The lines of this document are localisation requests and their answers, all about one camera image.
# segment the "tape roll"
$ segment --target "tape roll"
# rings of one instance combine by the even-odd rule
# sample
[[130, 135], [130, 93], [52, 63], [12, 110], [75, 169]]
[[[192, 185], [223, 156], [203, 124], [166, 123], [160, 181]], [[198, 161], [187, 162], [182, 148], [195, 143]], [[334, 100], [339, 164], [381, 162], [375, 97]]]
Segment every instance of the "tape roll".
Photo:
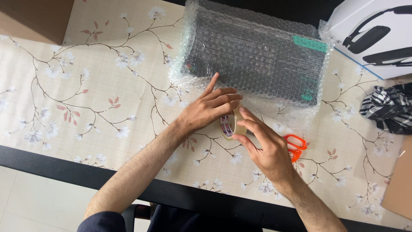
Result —
[[244, 118], [242, 117], [242, 115], [239, 112], [239, 107], [242, 106], [241, 104], [239, 104], [239, 106], [233, 110], [234, 113], [234, 127], [233, 130], [230, 127], [229, 124], [229, 115], [225, 115], [222, 116], [219, 120], [220, 122], [220, 130], [222, 131], [223, 137], [226, 140], [233, 140], [232, 139], [232, 135], [236, 134], [236, 135], [245, 135], [246, 134], [246, 127], [244, 126], [239, 126], [237, 125], [237, 122], [240, 120], [243, 120]]

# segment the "black and white striped fabric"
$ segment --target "black and white striped fabric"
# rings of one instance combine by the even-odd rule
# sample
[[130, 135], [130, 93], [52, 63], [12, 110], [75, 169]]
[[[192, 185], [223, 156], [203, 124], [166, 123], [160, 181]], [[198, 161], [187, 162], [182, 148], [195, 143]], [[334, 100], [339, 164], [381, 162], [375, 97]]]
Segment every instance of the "black and white striped fabric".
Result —
[[359, 113], [375, 120], [381, 130], [412, 135], [412, 83], [387, 89], [375, 86], [375, 92], [363, 100]]

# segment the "headphone box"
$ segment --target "headphone box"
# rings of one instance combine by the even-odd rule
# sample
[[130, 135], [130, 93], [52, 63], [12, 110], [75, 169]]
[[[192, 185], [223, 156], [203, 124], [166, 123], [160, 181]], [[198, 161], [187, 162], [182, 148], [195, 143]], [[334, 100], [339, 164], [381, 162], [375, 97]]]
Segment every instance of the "headphone box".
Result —
[[321, 34], [381, 79], [412, 73], [412, 0], [345, 0]]

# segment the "table runner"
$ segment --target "table runner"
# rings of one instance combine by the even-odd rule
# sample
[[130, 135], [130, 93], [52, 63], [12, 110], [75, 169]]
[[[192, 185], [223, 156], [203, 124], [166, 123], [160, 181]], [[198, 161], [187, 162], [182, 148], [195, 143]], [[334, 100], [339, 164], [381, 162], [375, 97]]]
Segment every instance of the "table runner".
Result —
[[[160, 0], [75, 0], [63, 46], [1, 36], [0, 144], [118, 170], [200, 95], [167, 78], [183, 10]], [[380, 205], [403, 137], [358, 113], [374, 85], [405, 82], [332, 54], [321, 109], [304, 135], [309, 147], [294, 167], [341, 218], [411, 229]], [[262, 118], [281, 135], [293, 132]], [[156, 178], [292, 207], [218, 128], [188, 137]]]

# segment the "scissors handle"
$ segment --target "scissors handle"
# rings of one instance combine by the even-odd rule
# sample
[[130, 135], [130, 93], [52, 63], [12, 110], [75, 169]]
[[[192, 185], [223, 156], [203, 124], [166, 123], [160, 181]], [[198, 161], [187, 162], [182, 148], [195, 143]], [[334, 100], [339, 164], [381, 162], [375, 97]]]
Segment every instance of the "scissors handle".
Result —
[[302, 154], [301, 150], [292, 150], [292, 149], [288, 149], [292, 154], [293, 154], [293, 158], [292, 158], [292, 163], [296, 162], [297, 159], [299, 159], [300, 155]]
[[[302, 142], [302, 145], [301, 145], [301, 146], [298, 146], [298, 145], [296, 145], [296, 144], [294, 144], [294, 143], [289, 142], [289, 140], [288, 140], [289, 137], [294, 137], [294, 138], [298, 139], [299, 141]], [[306, 146], [306, 141], [305, 141], [304, 139], [302, 139], [301, 137], [297, 136], [297, 135], [285, 135], [283, 138], [288, 142], [288, 144], [296, 147], [297, 149], [305, 150], [306, 148], [308, 148], [308, 147]]]

